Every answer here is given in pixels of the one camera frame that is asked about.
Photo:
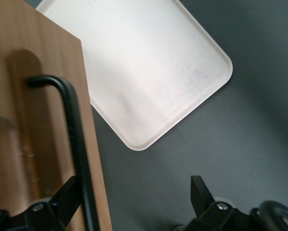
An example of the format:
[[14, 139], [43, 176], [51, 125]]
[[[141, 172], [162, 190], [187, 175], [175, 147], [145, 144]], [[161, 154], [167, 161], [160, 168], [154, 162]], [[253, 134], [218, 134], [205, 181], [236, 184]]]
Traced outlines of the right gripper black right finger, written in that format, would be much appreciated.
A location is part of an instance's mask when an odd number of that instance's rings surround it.
[[216, 201], [201, 176], [191, 177], [190, 198], [196, 214], [190, 231], [249, 231], [248, 216], [230, 204]]

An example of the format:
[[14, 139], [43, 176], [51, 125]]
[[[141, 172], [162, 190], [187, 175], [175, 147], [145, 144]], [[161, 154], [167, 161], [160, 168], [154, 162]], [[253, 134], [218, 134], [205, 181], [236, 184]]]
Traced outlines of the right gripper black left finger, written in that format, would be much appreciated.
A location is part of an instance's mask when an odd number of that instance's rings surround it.
[[25, 211], [28, 231], [65, 231], [81, 205], [77, 178], [72, 176], [48, 202], [38, 202]]

